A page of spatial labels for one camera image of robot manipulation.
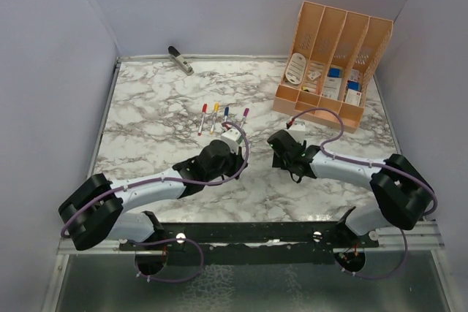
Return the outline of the magenta-tipped white pen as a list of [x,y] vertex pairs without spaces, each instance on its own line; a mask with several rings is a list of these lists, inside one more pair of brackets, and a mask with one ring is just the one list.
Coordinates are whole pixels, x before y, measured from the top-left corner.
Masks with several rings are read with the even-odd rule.
[[246,115],[244,115],[242,117],[242,119],[241,119],[241,122],[240,122],[240,125],[239,125],[240,129],[244,129],[245,123],[246,123]]

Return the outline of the orange-tipped white pen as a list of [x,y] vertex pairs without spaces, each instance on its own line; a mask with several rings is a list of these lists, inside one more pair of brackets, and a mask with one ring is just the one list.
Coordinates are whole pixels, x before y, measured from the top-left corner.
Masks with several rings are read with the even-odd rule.
[[214,133],[215,127],[216,127],[216,120],[217,120],[217,112],[213,111],[213,113],[211,115],[211,127],[209,129],[209,134]]

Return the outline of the red-tipped white pen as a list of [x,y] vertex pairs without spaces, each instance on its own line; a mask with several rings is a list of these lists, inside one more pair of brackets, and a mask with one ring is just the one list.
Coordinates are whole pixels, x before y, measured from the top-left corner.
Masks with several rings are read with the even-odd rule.
[[202,115],[201,115],[201,119],[200,119],[200,124],[199,124],[198,130],[197,130],[197,136],[201,136],[202,133],[203,133],[203,126],[204,126],[204,123],[205,123],[205,117],[206,117],[206,111],[203,110]]

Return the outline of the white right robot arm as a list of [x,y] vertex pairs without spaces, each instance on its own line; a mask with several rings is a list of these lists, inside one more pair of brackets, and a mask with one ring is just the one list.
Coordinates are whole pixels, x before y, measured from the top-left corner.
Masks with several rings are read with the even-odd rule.
[[383,227],[411,230],[429,205],[436,205],[433,189],[402,155],[382,160],[333,155],[298,142],[286,129],[271,135],[268,144],[273,149],[272,167],[288,171],[296,183],[303,178],[332,179],[373,193],[373,202],[353,207],[341,218],[336,239],[342,246],[352,247],[363,235]]

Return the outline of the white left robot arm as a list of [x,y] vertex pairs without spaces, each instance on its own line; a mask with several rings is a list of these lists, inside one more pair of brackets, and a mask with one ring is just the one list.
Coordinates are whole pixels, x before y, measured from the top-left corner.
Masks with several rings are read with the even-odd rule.
[[213,140],[198,155],[155,175],[116,181],[102,173],[92,175],[58,207],[64,223],[61,237],[71,239],[79,251],[109,237],[137,241],[145,249],[154,249],[162,239],[155,215],[133,216],[133,209],[192,196],[206,187],[237,179],[248,159],[248,146]]

